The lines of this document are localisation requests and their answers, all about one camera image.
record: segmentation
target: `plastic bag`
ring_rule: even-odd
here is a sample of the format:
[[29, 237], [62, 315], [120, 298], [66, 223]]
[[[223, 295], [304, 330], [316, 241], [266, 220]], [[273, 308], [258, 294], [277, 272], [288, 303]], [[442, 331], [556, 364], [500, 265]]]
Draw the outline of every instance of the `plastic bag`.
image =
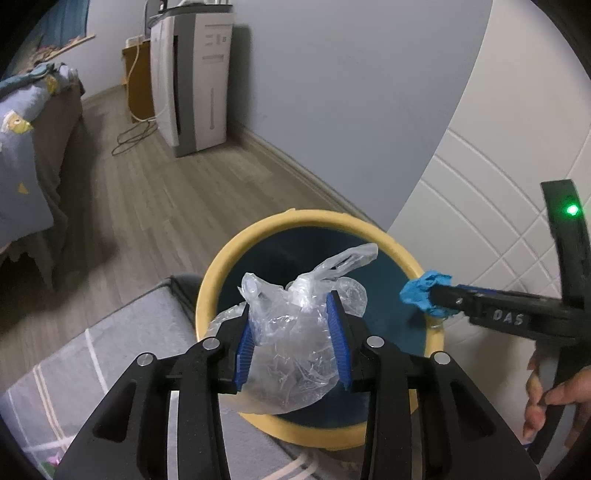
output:
[[[280, 414], [307, 407], [327, 394], [339, 376], [326, 319], [326, 296], [336, 290], [347, 313], [363, 316], [365, 288], [343, 275], [377, 255], [376, 244], [349, 248], [299, 275], [287, 289], [253, 273], [244, 274], [239, 290], [249, 304], [256, 348], [242, 391], [221, 395], [222, 401], [243, 413]], [[219, 313], [207, 336], [215, 335], [224, 320], [242, 314], [244, 306], [243, 302]]]

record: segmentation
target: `bucket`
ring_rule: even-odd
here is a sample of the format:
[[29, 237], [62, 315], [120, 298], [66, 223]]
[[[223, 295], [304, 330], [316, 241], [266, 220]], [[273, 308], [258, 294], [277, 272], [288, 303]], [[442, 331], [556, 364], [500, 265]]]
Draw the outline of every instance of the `bucket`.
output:
[[[379, 247], [376, 260], [353, 270], [366, 288], [363, 318], [372, 335], [395, 343], [402, 351], [430, 356], [443, 350], [443, 329], [416, 307], [400, 302], [404, 284], [423, 269], [402, 245], [367, 222], [326, 210], [288, 210], [265, 218], [232, 238], [207, 269], [196, 308], [201, 340], [215, 316], [243, 301], [237, 287], [246, 272], [286, 286], [328, 257], [368, 242]], [[241, 414], [263, 432], [297, 445], [329, 450], [365, 443], [369, 394], [349, 393], [338, 383], [318, 402], [282, 415]], [[410, 391], [411, 411], [417, 398]]]

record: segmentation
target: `blue bedding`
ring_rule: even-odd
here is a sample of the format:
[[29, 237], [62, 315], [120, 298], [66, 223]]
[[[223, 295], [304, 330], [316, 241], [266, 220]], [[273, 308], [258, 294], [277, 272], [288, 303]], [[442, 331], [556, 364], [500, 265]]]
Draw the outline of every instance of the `blue bedding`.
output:
[[58, 63], [0, 82], [0, 247], [53, 225], [37, 181], [31, 123], [52, 96], [78, 82], [77, 71]]

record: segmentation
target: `finger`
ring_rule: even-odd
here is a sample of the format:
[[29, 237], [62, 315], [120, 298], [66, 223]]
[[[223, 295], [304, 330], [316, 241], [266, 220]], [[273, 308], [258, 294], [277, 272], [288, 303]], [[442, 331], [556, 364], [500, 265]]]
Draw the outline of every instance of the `finger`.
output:
[[523, 438], [526, 441], [531, 440], [533, 435], [539, 432], [546, 421], [544, 409], [533, 403], [528, 403], [525, 408], [525, 423], [523, 426]]
[[577, 413], [574, 416], [573, 428], [567, 437], [564, 446], [566, 448], [572, 448], [574, 443], [579, 438], [579, 435], [587, 425], [587, 422], [591, 418], [591, 401], [586, 403], [581, 403], [577, 407]]
[[542, 387], [540, 377], [536, 372], [531, 373], [530, 378], [525, 384], [525, 390], [533, 404], [540, 403], [540, 400], [542, 400], [542, 395], [544, 394], [544, 389]]
[[581, 370], [570, 380], [550, 390], [544, 397], [547, 405], [566, 405], [591, 401], [591, 370]]
[[536, 355], [537, 351], [534, 351], [533, 355], [530, 358], [530, 361], [527, 363], [527, 370], [537, 370], [539, 365], [538, 356]]

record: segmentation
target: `yellow rim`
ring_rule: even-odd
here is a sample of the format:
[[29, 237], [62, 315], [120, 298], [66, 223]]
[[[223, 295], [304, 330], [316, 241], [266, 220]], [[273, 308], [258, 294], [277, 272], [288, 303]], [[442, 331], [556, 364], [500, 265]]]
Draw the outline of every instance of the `yellow rim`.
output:
[[[238, 259], [251, 246], [261, 240], [283, 230], [302, 226], [331, 227], [343, 232], [352, 233], [368, 242], [378, 244], [379, 249], [392, 258], [410, 278], [418, 278], [423, 269], [413, 256], [386, 232], [363, 220], [346, 213], [329, 212], [327, 210], [288, 210], [267, 217], [237, 234], [213, 259], [207, 269], [197, 297], [195, 311], [195, 327], [197, 340], [201, 340], [207, 332], [207, 326], [216, 316], [217, 298], [223, 283]], [[443, 350], [443, 329], [431, 317], [426, 317], [427, 335], [425, 356]], [[413, 390], [409, 391], [411, 411], [417, 409], [417, 397]], [[363, 445], [365, 442], [365, 422], [338, 429], [319, 429], [304, 427], [273, 415], [242, 414], [248, 422], [258, 429], [285, 442], [307, 447], [343, 450]]]

